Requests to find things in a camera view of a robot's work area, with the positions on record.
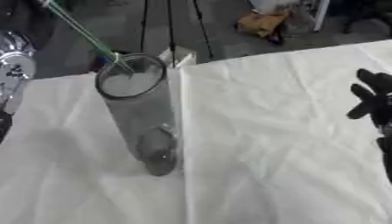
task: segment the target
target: white sheet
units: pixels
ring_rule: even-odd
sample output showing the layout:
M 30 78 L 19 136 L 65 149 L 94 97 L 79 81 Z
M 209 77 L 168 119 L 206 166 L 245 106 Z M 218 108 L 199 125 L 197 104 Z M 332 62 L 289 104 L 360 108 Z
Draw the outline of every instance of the white sheet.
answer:
M 392 223 L 376 130 L 345 116 L 356 69 L 391 65 L 385 41 L 182 70 L 185 178 L 145 173 L 91 74 L 35 80 L 0 146 L 0 223 Z
M 358 68 L 392 74 L 392 41 L 184 68 L 189 224 L 392 223 Z
M 0 223 L 185 223 L 182 174 L 145 172 L 92 74 L 33 81 L 14 122 L 0 148 Z

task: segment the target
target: gloved hand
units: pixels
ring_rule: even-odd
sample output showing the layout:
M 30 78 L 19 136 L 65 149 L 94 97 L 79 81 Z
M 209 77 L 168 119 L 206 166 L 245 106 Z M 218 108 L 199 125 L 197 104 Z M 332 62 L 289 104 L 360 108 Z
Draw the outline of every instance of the gloved hand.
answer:
M 371 116 L 375 127 L 383 134 L 383 137 L 377 139 L 377 143 L 384 153 L 384 164 L 392 182 L 392 76 L 387 73 L 371 73 L 365 69 L 358 70 L 357 76 L 372 91 L 353 84 L 351 91 L 361 99 L 361 103 L 347 116 L 351 119 Z

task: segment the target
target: clear glass beaker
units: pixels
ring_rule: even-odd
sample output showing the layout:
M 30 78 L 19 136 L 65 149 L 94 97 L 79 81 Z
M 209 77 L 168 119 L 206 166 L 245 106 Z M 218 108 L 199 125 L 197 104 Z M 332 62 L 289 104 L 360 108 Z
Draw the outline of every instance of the clear glass beaker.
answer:
M 142 53 L 122 59 L 134 73 L 108 64 L 97 74 L 95 86 L 106 99 L 129 151 L 152 175 L 169 174 L 177 163 L 177 135 L 166 66 Z

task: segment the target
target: hand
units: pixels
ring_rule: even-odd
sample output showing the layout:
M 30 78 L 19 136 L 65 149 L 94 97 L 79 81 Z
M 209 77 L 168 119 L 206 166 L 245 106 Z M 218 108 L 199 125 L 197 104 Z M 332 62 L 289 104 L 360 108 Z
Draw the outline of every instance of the hand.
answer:
M 380 129 L 384 137 L 378 138 L 377 143 L 384 152 L 384 164 L 392 182 L 392 76 L 387 73 L 371 73 L 365 69 L 358 70 L 357 76 L 372 91 L 353 84 L 351 91 L 361 99 L 361 103 L 347 116 L 359 119 L 370 115 L 375 127 Z

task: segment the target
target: floor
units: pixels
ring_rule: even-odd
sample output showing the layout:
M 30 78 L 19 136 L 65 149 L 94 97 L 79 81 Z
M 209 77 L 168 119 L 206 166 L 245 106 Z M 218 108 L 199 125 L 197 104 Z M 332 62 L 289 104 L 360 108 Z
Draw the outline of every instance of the floor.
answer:
M 263 39 L 234 30 L 234 22 L 251 11 L 246 0 L 199 0 L 215 56 L 209 59 L 192 0 L 172 0 L 172 5 L 176 44 L 197 52 L 199 63 L 388 38 L 387 28 L 376 21 L 360 22 L 352 33 L 342 34 L 340 31 L 344 18 L 329 17 L 322 31 L 290 36 L 285 45 L 273 46 Z M 159 55 L 168 47 L 165 6 L 165 1 L 150 0 L 146 53 Z M 143 8 L 144 0 L 85 0 L 75 8 L 73 15 L 111 48 L 138 53 Z M 88 72 L 88 66 L 94 57 L 93 47 L 59 21 L 51 42 L 37 54 L 37 78 L 84 74 Z

